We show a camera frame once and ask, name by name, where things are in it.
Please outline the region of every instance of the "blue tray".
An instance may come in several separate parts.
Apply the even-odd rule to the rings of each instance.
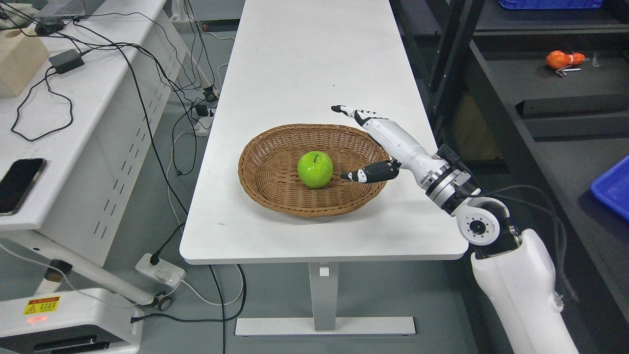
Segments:
[[[596,178],[590,189],[598,200],[629,220],[629,155]]]
[[[506,9],[598,9],[603,0],[499,0]]]

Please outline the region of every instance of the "orange object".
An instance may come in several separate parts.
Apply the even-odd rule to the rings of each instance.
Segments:
[[[558,70],[568,65],[578,65],[586,58],[581,53],[566,54],[561,50],[555,50],[546,56],[546,65]]]

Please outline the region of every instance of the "yellow sticker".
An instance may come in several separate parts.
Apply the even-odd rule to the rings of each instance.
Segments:
[[[44,299],[30,300],[26,309],[24,309],[24,315],[40,314],[42,312],[56,311],[59,305],[59,299],[61,296],[46,297]]]

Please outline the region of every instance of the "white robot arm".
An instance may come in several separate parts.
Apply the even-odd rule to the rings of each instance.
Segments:
[[[447,152],[429,155],[396,122],[375,112],[347,106],[332,110],[353,118],[392,157],[341,178],[373,183],[408,169],[426,195],[456,217],[460,233],[475,247],[474,277],[494,305],[516,354],[578,354],[560,314],[563,303],[554,290],[555,267],[535,231],[520,233],[499,200],[475,197],[480,188],[469,173],[452,166]]]

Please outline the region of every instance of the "woven basket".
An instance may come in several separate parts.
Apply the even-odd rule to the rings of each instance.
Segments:
[[[304,185],[297,163],[309,151],[323,151],[334,165],[323,188]],[[302,217],[352,212],[373,199],[386,182],[362,184],[341,180],[340,174],[389,155],[367,133],[344,125],[290,124],[267,130],[245,146],[238,176],[245,192],[257,203],[276,212]]]

